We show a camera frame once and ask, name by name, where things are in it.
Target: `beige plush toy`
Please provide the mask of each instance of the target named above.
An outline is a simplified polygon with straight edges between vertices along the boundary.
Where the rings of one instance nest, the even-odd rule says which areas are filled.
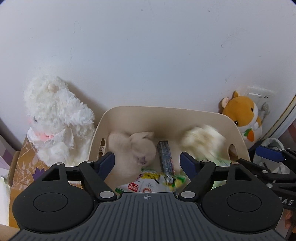
[[[215,128],[203,125],[185,132],[181,139],[182,148],[197,160],[215,161],[223,147],[225,137]]]
[[[115,165],[105,183],[112,190],[134,182],[141,174],[142,167],[153,162],[156,156],[156,147],[151,140],[153,136],[153,132],[140,132],[131,136],[112,132],[109,135],[108,148],[115,155]]]
[[[247,96],[240,96],[236,91],[233,98],[224,98],[221,102],[222,114],[228,116],[237,125],[247,149],[252,147],[262,135],[261,119],[256,104]]]

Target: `black gripper base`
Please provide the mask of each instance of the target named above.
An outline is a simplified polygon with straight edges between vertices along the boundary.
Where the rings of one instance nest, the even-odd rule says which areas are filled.
[[[99,204],[80,226],[56,234],[21,230],[11,241],[284,241],[274,230],[237,234],[209,222],[193,202],[173,193],[123,193]]]

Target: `basket handle hole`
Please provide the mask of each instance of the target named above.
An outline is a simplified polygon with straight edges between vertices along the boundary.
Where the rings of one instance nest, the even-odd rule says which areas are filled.
[[[231,144],[228,148],[229,159],[231,161],[236,161],[238,159],[237,150],[233,144]]]

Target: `white fluffy plush toy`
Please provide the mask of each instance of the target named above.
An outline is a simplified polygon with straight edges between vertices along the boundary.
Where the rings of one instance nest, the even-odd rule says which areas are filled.
[[[25,90],[25,106],[31,123],[28,139],[47,166],[76,166],[87,159],[94,114],[65,82],[50,75],[34,79]]]

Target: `snack package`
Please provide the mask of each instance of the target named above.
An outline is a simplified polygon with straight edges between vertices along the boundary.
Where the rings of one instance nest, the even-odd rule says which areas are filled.
[[[174,175],[174,166],[168,141],[159,141],[157,150],[162,172],[168,175]]]
[[[118,194],[123,192],[175,192],[178,195],[178,190],[184,186],[187,180],[182,175],[168,175],[145,169],[142,171],[136,181],[117,187],[115,192]]]

